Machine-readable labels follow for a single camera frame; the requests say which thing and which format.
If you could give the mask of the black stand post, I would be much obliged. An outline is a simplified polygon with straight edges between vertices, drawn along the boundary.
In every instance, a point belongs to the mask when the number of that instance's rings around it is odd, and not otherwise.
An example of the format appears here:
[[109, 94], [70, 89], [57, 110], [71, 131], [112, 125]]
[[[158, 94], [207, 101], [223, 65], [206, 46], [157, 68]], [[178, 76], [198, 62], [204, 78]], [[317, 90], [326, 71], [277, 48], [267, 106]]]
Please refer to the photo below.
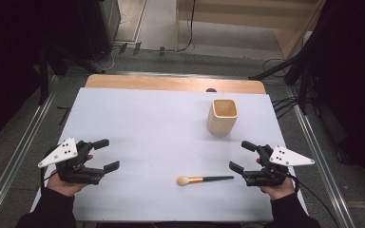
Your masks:
[[42, 105], [48, 98], [48, 61], [44, 46], [39, 49], [39, 71], [40, 71], [40, 102]]

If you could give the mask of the dark curtain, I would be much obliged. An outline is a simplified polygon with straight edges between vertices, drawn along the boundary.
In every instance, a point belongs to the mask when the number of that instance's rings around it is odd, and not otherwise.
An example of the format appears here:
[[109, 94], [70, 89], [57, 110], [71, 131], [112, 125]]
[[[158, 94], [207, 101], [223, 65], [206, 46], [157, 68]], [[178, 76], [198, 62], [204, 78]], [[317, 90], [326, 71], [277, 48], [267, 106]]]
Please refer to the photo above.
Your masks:
[[365, 168], [365, 0], [326, 0], [306, 55], [338, 149]]
[[0, 0], [0, 132], [32, 93], [40, 88], [39, 49], [45, 47], [48, 66], [59, 65], [48, 35], [59, 18], [62, 0]]

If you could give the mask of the person's right hand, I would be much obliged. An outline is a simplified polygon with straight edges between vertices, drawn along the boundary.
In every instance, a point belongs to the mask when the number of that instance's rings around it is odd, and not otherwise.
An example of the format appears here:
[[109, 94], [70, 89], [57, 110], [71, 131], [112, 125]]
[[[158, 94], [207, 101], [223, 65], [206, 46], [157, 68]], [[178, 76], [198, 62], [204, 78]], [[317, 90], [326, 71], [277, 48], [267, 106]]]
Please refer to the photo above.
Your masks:
[[279, 200], [295, 193], [293, 181], [286, 178], [282, 185], [278, 186], [260, 186], [259, 189], [270, 197], [270, 200]]

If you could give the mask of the white board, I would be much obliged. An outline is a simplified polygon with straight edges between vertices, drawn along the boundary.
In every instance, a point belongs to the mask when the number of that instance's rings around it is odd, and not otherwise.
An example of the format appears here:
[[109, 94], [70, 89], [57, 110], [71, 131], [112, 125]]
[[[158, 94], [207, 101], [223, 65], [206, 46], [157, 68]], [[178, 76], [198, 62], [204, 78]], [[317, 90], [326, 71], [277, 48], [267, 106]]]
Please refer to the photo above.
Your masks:
[[[96, 150], [89, 167], [119, 161], [118, 170], [77, 193], [79, 221], [268, 221], [269, 197], [229, 168], [235, 162], [259, 170], [257, 153], [241, 142], [282, 145], [267, 95], [230, 94], [239, 110], [232, 131], [219, 137], [207, 128], [212, 92], [82, 88], [61, 137], [109, 146]], [[177, 184], [178, 177], [233, 176]]]

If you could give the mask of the black cabinet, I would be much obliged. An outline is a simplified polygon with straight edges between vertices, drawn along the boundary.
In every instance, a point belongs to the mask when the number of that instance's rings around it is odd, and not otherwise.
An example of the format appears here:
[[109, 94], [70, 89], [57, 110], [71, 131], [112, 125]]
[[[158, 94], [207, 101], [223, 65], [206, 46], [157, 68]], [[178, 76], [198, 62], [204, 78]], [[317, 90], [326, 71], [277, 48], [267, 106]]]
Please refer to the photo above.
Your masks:
[[87, 57], [98, 60], [112, 50], [121, 23], [118, 0], [77, 0], [87, 39]]

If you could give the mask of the light wooden shelf unit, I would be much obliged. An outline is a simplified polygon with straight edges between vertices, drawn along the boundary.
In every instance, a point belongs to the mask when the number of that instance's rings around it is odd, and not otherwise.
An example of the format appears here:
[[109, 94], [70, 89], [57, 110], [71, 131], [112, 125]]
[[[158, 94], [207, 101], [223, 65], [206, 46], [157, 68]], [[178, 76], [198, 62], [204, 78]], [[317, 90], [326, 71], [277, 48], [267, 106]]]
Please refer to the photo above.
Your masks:
[[176, 0], [175, 40], [179, 22], [273, 29], [284, 59], [292, 58], [307, 31], [312, 31], [326, 0]]

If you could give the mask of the black stand leg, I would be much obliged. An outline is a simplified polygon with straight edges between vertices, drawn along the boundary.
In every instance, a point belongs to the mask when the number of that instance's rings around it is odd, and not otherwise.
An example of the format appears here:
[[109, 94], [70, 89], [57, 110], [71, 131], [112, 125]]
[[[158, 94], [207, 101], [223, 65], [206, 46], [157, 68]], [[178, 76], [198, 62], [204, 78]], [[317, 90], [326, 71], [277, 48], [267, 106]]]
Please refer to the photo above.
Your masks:
[[76, 55], [67, 51], [63, 47], [57, 45], [51, 45], [50, 47], [52, 48], [53, 53], [55, 57], [58, 59], [59, 65], [61, 67], [66, 67], [69, 62], [72, 62], [74, 65], [79, 66], [92, 74], [105, 73], [103, 69], [99, 69], [97, 66], [94, 66], [93, 64], [88, 63], [84, 59], [77, 57]]

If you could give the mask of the person's left hand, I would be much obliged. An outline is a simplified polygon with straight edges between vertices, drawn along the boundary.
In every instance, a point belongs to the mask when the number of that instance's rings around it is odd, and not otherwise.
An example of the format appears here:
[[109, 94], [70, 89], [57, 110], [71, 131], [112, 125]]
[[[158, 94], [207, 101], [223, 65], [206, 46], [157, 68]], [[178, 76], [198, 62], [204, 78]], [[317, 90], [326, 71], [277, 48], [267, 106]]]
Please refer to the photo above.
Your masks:
[[47, 188], [56, 191], [64, 196], [73, 197], [86, 187], [85, 183], [68, 183], [60, 180], [56, 171], [53, 171], [48, 179]]

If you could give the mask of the beige square cup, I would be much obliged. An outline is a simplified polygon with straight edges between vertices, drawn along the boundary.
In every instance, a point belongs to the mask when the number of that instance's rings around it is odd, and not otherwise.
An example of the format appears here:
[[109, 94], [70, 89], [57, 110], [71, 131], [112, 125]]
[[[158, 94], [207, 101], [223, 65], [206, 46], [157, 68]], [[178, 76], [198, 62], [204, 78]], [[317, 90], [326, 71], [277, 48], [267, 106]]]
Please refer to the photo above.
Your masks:
[[236, 102], [232, 99], [214, 99], [211, 103], [207, 127], [214, 135], [228, 135], [239, 116]]

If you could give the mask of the black tripod leg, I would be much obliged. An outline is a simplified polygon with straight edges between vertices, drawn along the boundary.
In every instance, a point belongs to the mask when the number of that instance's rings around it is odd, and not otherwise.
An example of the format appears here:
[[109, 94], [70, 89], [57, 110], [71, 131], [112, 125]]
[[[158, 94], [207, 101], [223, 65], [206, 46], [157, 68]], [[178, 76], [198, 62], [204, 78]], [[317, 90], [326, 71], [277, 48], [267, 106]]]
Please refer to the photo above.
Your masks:
[[[292, 58], [289, 58], [288, 60], [278, 59], [278, 58], [265, 60], [261, 64], [262, 73], [260, 73], [258, 75], [254, 75], [254, 76], [249, 76], [248, 79], [261, 81], [269, 76], [274, 75], [275, 73], [277, 73], [281, 70], [284, 70], [287, 67], [292, 66], [296, 62], [297, 59], [298, 59], [297, 57], [292, 57]], [[267, 68], [267, 64], [272, 63], [272, 62], [277, 62], [277, 64]]]

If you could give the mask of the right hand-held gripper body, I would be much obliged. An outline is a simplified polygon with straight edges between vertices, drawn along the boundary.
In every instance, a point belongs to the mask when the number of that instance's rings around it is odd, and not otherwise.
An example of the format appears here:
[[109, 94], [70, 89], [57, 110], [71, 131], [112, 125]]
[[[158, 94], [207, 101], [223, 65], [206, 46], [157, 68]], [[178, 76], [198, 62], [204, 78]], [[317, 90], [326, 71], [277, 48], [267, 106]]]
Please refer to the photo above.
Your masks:
[[289, 176], [290, 166], [312, 165], [315, 161], [283, 146], [257, 145], [261, 170], [244, 171], [247, 186], [278, 186]]

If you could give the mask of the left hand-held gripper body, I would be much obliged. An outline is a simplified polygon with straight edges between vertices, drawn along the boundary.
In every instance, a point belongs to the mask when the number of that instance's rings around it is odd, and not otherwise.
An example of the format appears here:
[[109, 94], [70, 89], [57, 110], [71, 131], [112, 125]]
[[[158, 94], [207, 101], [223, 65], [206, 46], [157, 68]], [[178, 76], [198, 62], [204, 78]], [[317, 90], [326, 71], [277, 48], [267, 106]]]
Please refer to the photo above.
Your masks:
[[74, 137], [69, 137], [50, 149], [38, 167], [54, 164], [61, 181], [97, 185], [105, 173], [103, 169], [85, 167], [91, 149], [94, 149], [93, 142], [76, 142]]

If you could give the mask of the makeup brush with dark handle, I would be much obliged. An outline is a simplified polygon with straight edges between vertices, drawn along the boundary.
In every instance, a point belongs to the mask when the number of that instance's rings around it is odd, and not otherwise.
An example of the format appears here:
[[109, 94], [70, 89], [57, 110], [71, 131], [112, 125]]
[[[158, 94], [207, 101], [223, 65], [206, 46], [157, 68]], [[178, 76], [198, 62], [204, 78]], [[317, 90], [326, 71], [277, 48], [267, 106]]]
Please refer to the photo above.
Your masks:
[[232, 180], [233, 176], [217, 176], [217, 177], [178, 177], [177, 184], [179, 186], [186, 186], [191, 183], [200, 183], [208, 181], [224, 181]]

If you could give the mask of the metal floor rail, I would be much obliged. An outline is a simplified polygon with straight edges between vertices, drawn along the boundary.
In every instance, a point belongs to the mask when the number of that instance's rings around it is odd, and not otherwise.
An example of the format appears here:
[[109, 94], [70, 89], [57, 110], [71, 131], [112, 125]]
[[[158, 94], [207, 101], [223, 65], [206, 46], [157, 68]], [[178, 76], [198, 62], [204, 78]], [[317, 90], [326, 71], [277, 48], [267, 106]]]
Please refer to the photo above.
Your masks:
[[48, 113], [53, 97], [51, 93], [39, 104], [39, 95], [31, 95], [0, 132], [0, 207]]
[[338, 227], [339, 228], [356, 228], [352, 216], [347, 207], [347, 203], [343, 198], [333, 173], [325, 160], [323, 152], [319, 146], [316, 135], [306, 115], [302, 113], [299, 106], [295, 107], [295, 113], [298, 118], [298, 122], [302, 128], [305, 139], [309, 145], [311, 153], [316, 162], [319, 174], [324, 183], [325, 189], [329, 196], [330, 202], [336, 213]]

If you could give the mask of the dark power plugs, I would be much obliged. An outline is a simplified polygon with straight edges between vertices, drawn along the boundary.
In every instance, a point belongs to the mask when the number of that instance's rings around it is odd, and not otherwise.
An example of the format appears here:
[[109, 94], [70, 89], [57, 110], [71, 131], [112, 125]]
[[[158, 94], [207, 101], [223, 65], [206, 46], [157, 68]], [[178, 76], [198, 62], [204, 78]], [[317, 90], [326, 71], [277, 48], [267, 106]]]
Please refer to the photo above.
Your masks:
[[119, 46], [118, 53], [122, 54], [122, 53], [125, 53], [128, 50], [131, 50], [133, 55], [138, 55], [140, 52], [154, 52], [154, 53], [158, 53], [160, 56], [165, 55], [165, 48], [164, 47], [160, 47], [157, 50], [155, 50], [155, 49], [145, 49], [145, 48], [142, 48], [142, 43], [141, 42], [136, 43], [133, 47], [131, 47], [129, 45], [129, 43], [124, 43], [124, 44]]

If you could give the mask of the wooden table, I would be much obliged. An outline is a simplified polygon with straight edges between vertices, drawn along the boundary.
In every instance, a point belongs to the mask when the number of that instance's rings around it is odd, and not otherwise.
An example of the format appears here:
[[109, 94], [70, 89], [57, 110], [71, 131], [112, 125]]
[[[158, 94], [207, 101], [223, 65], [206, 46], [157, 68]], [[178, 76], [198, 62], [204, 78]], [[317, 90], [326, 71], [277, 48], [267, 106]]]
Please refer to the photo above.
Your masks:
[[219, 93], [266, 93], [263, 83], [259, 81], [144, 75], [92, 74], [87, 78], [86, 87], [202, 92], [215, 89]]

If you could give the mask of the black tripod post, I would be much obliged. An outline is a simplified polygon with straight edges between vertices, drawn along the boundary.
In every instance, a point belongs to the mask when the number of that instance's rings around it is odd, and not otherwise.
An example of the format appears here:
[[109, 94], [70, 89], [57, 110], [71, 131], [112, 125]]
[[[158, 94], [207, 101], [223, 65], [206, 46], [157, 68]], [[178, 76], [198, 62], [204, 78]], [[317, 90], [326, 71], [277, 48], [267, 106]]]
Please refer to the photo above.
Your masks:
[[309, 65], [305, 64], [301, 73], [301, 84], [300, 91], [298, 95], [298, 106], [303, 115], [306, 115], [306, 95], [307, 95], [307, 87], [309, 83]]

